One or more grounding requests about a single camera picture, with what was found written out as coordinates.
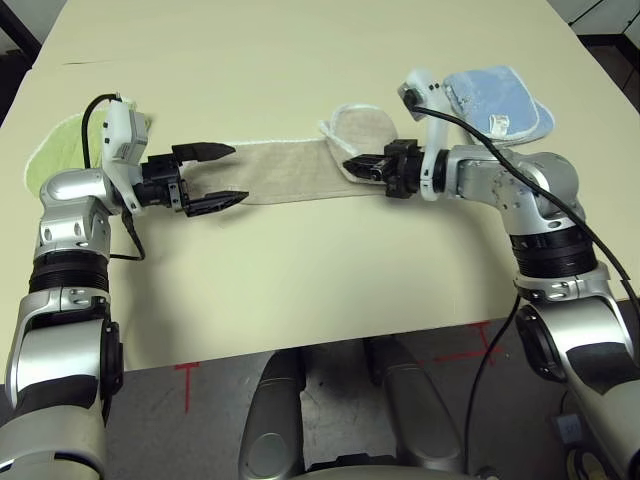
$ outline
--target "red tape mark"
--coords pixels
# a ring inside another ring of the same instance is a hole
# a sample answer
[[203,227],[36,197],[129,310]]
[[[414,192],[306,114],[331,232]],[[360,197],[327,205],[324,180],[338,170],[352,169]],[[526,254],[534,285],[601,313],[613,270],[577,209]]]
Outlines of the red tape mark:
[[[441,355],[439,357],[434,357],[433,361],[437,363],[442,363],[442,362],[450,362],[453,360],[460,360],[462,358],[472,358],[472,357],[483,356],[485,353],[487,353],[487,350],[489,349],[489,342],[487,340],[486,328],[490,324],[491,322],[478,322],[478,323],[472,323],[470,325],[467,325],[470,328],[477,329],[478,335],[480,335],[480,340],[482,340],[482,346],[484,347],[483,350],[471,350],[471,351],[460,352],[460,353],[452,353],[450,355]],[[502,348],[496,346],[496,348],[494,348],[493,352],[491,353],[492,354],[500,353],[502,351],[503,351]],[[494,364],[495,364],[495,360],[491,355],[489,355],[489,365],[494,365]]]
[[189,413],[189,402],[191,399],[191,369],[200,366],[200,362],[183,363],[173,367],[175,370],[185,370],[185,388],[184,388],[184,413]]

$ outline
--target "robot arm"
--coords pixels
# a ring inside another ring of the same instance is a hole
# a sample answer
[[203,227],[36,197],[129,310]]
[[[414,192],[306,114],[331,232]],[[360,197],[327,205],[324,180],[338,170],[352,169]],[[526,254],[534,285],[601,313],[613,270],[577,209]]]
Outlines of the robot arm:
[[[405,104],[442,110],[440,86],[425,70],[412,72],[399,93]],[[529,302],[518,311],[516,324],[531,367],[547,380],[568,385],[618,474],[640,478],[640,369],[606,266],[596,260],[581,228],[511,175],[487,148],[447,149],[442,122],[429,125],[424,151],[416,140],[396,140],[383,155],[361,155],[344,166],[356,176],[383,182],[390,197],[420,192],[427,201],[463,199],[500,212],[518,263],[514,283]],[[500,153],[584,219],[578,176],[566,159],[553,153]]]
[[102,168],[67,170],[42,187],[44,213],[7,365],[14,418],[0,429],[0,479],[104,477],[104,425],[122,386],[118,324],[111,320],[109,217],[164,205],[188,216],[230,207],[248,194],[191,199],[183,162],[234,149],[215,143],[172,147],[139,165],[142,115],[113,101],[103,125]]

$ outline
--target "black cable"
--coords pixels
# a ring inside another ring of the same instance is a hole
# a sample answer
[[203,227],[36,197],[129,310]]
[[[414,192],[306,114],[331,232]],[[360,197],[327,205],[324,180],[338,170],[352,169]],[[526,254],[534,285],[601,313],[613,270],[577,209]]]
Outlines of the black cable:
[[[91,117],[91,113],[98,106],[100,102],[105,100],[118,101],[121,102],[120,96],[117,93],[104,93],[102,95],[98,95],[96,98],[91,100],[91,103],[87,105],[87,108],[84,111],[84,115],[82,115],[82,124],[80,125],[80,136],[82,138],[82,157],[84,159],[84,168],[91,168],[91,158],[89,156],[89,118]],[[119,259],[119,260],[131,260],[135,262],[141,262],[145,259],[147,254],[144,251],[144,247],[142,246],[142,241],[136,232],[136,229],[133,225],[133,216],[131,212],[126,206],[122,207],[122,224],[127,229],[127,233],[131,237],[134,245],[138,249],[139,255],[137,257],[131,255],[122,255],[120,253],[112,253],[109,255],[110,258]]]
[[[502,155],[502,153],[500,153],[498,148],[493,144],[493,142],[489,137],[483,135],[481,132],[473,128],[471,125],[469,125],[465,121],[460,120],[458,117],[454,117],[453,115],[448,115],[446,113],[442,113],[437,110],[431,110],[429,108],[417,107],[417,106],[411,106],[411,105],[407,105],[407,108],[409,108],[409,110],[411,110],[412,112],[422,113],[424,115],[429,115],[431,117],[440,118],[442,120],[446,120],[447,122],[454,123],[459,127],[462,127],[464,130],[466,130],[475,138],[477,138],[478,141],[480,141],[480,143],[482,143],[487,148],[487,150],[489,150],[489,152],[491,152],[491,154],[494,157],[496,157],[496,160],[498,160],[500,165],[507,172],[509,172],[511,175],[517,178],[520,182],[524,183],[527,187],[533,190],[534,193],[541,195],[542,197],[549,200],[553,205],[558,207],[567,217],[569,217],[569,219],[573,223],[575,223],[576,226],[579,227],[589,237],[589,239],[593,243],[595,243],[598,246],[598,248],[602,251],[602,253],[604,253],[605,257],[607,257],[607,259],[611,262],[611,264],[613,265],[613,268],[616,269],[616,271],[618,272],[618,275],[620,275],[620,282],[622,283],[622,286],[625,292],[629,296],[629,301],[633,306],[636,319],[638,323],[640,323],[640,303],[638,302],[638,297],[635,291],[631,287],[631,283],[630,283],[631,278],[629,277],[629,274],[626,272],[622,264],[618,261],[618,259],[613,254],[613,252],[609,249],[609,247],[607,247],[607,245],[600,239],[600,237],[598,237],[598,235],[596,235],[596,233],[593,230],[591,230],[591,228],[586,224],[586,222],[582,218],[580,218],[580,216],[577,213],[575,213],[573,209],[571,209],[571,207],[569,207],[566,203],[564,203],[558,197],[548,192],[547,190],[545,190],[544,188],[542,188],[541,186],[539,186],[538,184],[534,183],[532,180],[527,178],[524,174],[522,174],[516,167],[511,165],[511,163],[504,157],[504,155]],[[639,355],[637,350],[636,350],[635,357],[636,357],[636,360],[638,360]]]
[[594,8],[596,8],[598,5],[600,5],[602,2],[604,2],[604,0],[598,0],[596,3],[594,3],[588,10],[586,10],[584,13],[582,13],[581,15],[578,15],[578,18],[576,18],[575,20],[569,22],[567,25],[569,25],[570,27],[573,26],[574,23],[576,23],[578,20],[580,20],[582,17],[584,17],[587,13],[589,13],[591,10],[593,10]]
[[564,402],[567,399],[568,395],[569,395],[569,390],[566,390],[562,394],[562,397],[560,397],[560,408],[558,408],[558,412],[560,413],[560,415],[562,415],[564,413]]
[[133,257],[131,255],[122,255],[120,253],[112,253],[109,256],[111,258],[117,258],[119,260],[132,260],[134,262],[141,262],[146,258],[147,254],[144,251],[144,247],[142,246],[142,241],[140,240],[140,237],[138,237],[138,233],[136,232],[136,229],[133,226],[133,216],[131,215],[131,212],[126,206],[122,207],[122,214],[120,217],[122,218],[122,224],[127,229],[127,232],[131,237],[131,240],[133,241],[134,245],[138,249],[139,255],[137,257]]
[[82,157],[84,159],[84,168],[91,168],[91,159],[89,158],[89,117],[93,110],[98,106],[100,102],[104,100],[117,100],[121,101],[120,97],[116,93],[104,93],[102,95],[98,95],[96,98],[91,100],[91,103],[87,105],[87,108],[84,111],[84,115],[82,115],[82,124],[80,125],[80,136],[82,138]]
[[464,419],[464,440],[463,440],[463,454],[464,454],[464,472],[469,474],[469,432],[471,430],[471,415],[473,414],[473,403],[476,397],[476,392],[478,390],[478,385],[480,384],[480,378],[482,377],[482,373],[484,372],[484,368],[487,366],[487,362],[489,361],[489,357],[491,357],[491,353],[496,348],[496,345],[507,331],[513,319],[516,316],[516,312],[518,311],[518,307],[520,306],[520,295],[516,295],[516,300],[513,302],[513,307],[511,307],[511,312],[509,312],[509,316],[504,322],[504,325],[498,330],[496,336],[493,337],[487,351],[482,357],[482,361],[480,362],[480,366],[478,367],[478,371],[476,372],[476,378],[473,380],[473,385],[471,386],[471,393],[469,394],[469,402],[467,403],[467,414]]
[[627,26],[624,27],[624,30],[622,32],[620,32],[620,35],[623,35],[627,30],[629,30],[629,27],[633,25],[633,22],[635,22],[636,18],[638,18],[639,16],[640,16],[640,10],[638,10],[636,14],[633,16],[633,18],[627,22]]

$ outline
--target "black tape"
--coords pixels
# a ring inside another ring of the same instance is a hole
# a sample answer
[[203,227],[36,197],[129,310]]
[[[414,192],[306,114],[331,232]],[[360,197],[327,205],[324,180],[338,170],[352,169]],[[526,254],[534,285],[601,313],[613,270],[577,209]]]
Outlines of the black tape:
[[567,352],[567,358],[580,380],[600,395],[621,383],[640,380],[640,368],[622,343],[574,347]]

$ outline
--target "gray floor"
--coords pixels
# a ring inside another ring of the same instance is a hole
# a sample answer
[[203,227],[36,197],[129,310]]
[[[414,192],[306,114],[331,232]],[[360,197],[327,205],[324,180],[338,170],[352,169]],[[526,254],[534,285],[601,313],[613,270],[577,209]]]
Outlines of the gray floor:
[[[487,329],[493,336],[496,324]],[[461,431],[479,357],[439,357],[483,350],[480,331],[462,326],[400,336],[424,362]],[[507,333],[483,378],[475,411],[471,463],[504,479],[564,478],[563,449],[552,426],[564,392],[526,364],[515,330]],[[117,395],[107,429],[109,480],[234,479],[251,395],[269,353],[203,362],[192,370],[185,413],[185,371],[132,372]],[[302,393],[305,460],[366,452],[393,454],[381,393],[370,385],[359,341],[307,347]],[[0,419],[6,405],[0,407]]]

